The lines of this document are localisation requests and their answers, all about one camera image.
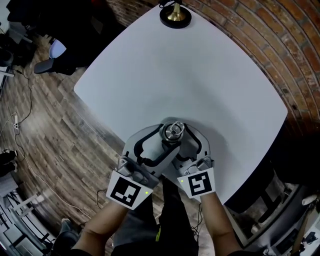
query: black cable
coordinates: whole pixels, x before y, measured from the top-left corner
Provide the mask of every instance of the black cable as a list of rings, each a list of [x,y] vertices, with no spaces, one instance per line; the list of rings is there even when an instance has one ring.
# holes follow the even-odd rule
[[[24,148],[17,143],[17,136],[18,136],[18,135],[20,135],[20,129],[19,129],[19,133],[18,133],[18,134],[16,134],[16,133],[14,134],[14,142],[15,142],[15,144],[16,144],[19,148],[21,148],[22,151],[23,151],[23,159],[20,160],[20,161],[17,161],[17,163],[21,163],[23,160],[26,159],[26,152],[25,152]]]
[[[197,242],[199,242],[199,235],[200,235],[198,229],[199,229],[200,224],[201,224],[202,221],[203,221],[203,218],[202,218],[202,208],[200,209],[200,206],[201,206],[201,203],[199,203],[199,206],[198,206],[198,220],[197,220],[197,222],[196,222],[196,226],[195,226],[195,227],[194,227],[194,226],[191,227],[191,230],[192,230],[192,232],[193,232],[193,235],[196,236],[196,241],[197,241]]]
[[[100,189],[100,190],[98,190],[97,192],[96,192],[96,205],[100,208],[100,209],[102,209],[101,207],[100,207],[100,205],[99,205],[99,192],[107,192],[105,189]]]
[[[26,120],[30,114],[31,114],[31,109],[32,109],[32,90],[31,90],[31,87],[30,87],[30,84],[29,84],[29,78],[25,76],[24,73],[22,73],[21,71],[17,70],[17,69],[14,69],[14,68],[10,68],[11,70],[14,70],[16,71],[18,74],[20,75],[23,75],[24,78],[27,80],[28,82],[28,87],[29,87],[29,90],[30,90],[30,110],[29,110],[29,113],[26,115],[26,117],[24,119],[22,119],[22,121],[18,122],[18,125],[20,125],[24,120]]]

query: person's leg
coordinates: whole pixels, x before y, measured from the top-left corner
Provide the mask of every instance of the person's leg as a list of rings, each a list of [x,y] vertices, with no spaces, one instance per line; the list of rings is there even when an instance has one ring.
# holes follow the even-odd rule
[[[114,247],[140,241],[155,241],[158,232],[154,218],[152,195],[130,210],[113,235]]]
[[[5,165],[11,162],[12,160],[15,159],[16,156],[17,156],[16,151],[6,150],[6,152],[0,154],[0,165]]]
[[[159,223],[161,231],[158,241],[173,252],[198,255],[199,246],[191,229],[184,203],[178,187],[167,178],[162,181],[164,206]]]
[[[16,170],[16,167],[17,167],[17,164],[12,162],[8,164],[0,165],[0,177],[3,177],[9,172]]]
[[[61,233],[65,232],[65,231],[72,231],[72,232],[74,231],[74,227],[73,227],[73,225],[72,225],[72,222],[71,222],[71,220],[68,219],[68,218],[63,218],[63,219],[61,220],[61,229],[60,229],[59,235],[60,235]]]

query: black lamp base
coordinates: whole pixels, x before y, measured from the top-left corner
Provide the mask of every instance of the black lamp base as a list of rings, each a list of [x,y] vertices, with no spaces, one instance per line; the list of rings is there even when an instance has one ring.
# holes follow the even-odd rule
[[[161,22],[169,28],[172,29],[182,29],[188,26],[191,22],[191,13],[186,8],[180,6],[180,12],[183,14],[183,20],[172,20],[169,19],[170,14],[174,11],[174,6],[166,6],[160,11]]]

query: brass lamp base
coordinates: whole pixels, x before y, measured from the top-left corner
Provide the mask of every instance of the brass lamp base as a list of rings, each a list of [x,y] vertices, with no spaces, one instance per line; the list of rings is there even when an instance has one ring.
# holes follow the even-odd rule
[[[161,22],[172,29],[182,29],[191,22],[191,13],[175,3],[174,6],[166,6],[160,11]]]

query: metal cylinder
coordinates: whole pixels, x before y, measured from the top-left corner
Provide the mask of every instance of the metal cylinder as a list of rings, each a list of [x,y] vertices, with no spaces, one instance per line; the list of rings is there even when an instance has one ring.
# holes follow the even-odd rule
[[[185,126],[180,121],[170,121],[165,123],[159,132],[163,140],[176,143],[183,138]]]

